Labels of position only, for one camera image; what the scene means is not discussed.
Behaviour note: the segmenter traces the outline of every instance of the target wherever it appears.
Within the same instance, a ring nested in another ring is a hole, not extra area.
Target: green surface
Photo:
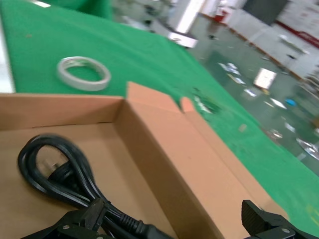
[[[259,123],[182,47],[155,34],[55,6],[4,0],[1,11],[18,92],[88,94],[56,76],[62,58],[80,55],[100,61],[112,73],[109,87],[94,94],[125,96],[127,81],[134,81],[176,102],[182,96],[193,99],[194,94],[208,97],[218,110],[201,112],[204,118],[291,222],[319,236],[319,178],[270,141]],[[247,125],[244,132],[238,130],[242,124]]]

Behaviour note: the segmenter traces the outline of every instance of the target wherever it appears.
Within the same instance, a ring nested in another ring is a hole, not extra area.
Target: concrete floor
[[[129,22],[131,24],[133,22],[135,27],[147,29],[143,22],[152,20],[153,17],[145,12],[145,4],[152,5],[161,17],[169,14],[169,7],[161,1],[114,0],[113,18],[122,23],[127,23],[129,19]],[[278,139],[278,143],[319,176],[319,161],[305,154],[296,143],[296,137],[311,143],[319,141],[311,124],[311,120],[319,115],[318,100],[303,90],[297,79],[291,75],[282,74],[282,69],[279,66],[271,61],[263,60],[261,52],[254,47],[246,46],[243,39],[226,27],[220,26],[216,30],[216,26],[211,20],[198,16],[191,33],[199,39],[199,43],[188,51],[260,123],[263,130],[277,130],[283,136],[283,138]],[[218,39],[210,39],[210,34]],[[238,67],[241,73],[240,78],[246,85],[235,83],[228,76],[228,72],[219,65],[219,63],[227,64],[229,62]],[[260,68],[278,73],[269,90],[269,95],[253,86],[253,81]],[[245,89],[252,90],[256,96],[249,96],[244,91]],[[285,102],[285,99],[293,99],[297,102],[297,106],[292,107],[285,104],[287,107],[285,110],[275,106],[270,98],[282,103]],[[288,130],[287,124],[294,127],[296,131]]]

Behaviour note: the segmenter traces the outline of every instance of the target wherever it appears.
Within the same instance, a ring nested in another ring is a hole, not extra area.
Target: black cable
[[[58,149],[68,159],[49,178],[45,178],[36,166],[39,150],[47,145]],[[107,208],[102,227],[117,239],[172,239],[155,226],[145,225],[114,207],[96,186],[85,155],[60,136],[44,134],[33,137],[21,150],[18,167],[33,188],[76,208],[87,207],[94,199],[102,198]]]

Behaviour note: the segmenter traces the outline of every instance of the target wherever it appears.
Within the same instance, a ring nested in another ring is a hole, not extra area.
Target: cardboard box
[[[183,112],[168,95],[134,83],[126,100],[0,95],[0,238],[32,234],[73,210],[30,188],[18,172],[18,153],[41,133],[79,146],[116,207],[176,239],[248,237],[241,224],[245,199],[285,216],[191,102],[182,105]],[[38,164],[58,155],[43,150]]]

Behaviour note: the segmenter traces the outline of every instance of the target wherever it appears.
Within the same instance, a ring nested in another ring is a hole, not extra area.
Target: tape roll
[[[71,67],[89,67],[95,70],[102,79],[99,81],[87,81],[78,78],[67,71]],[[110,71],[102,63],[83,56],[63,58],[58,63],[57,71],[58,76],[64,83],[83,91],[100,91],[107,87],[111,79]]]

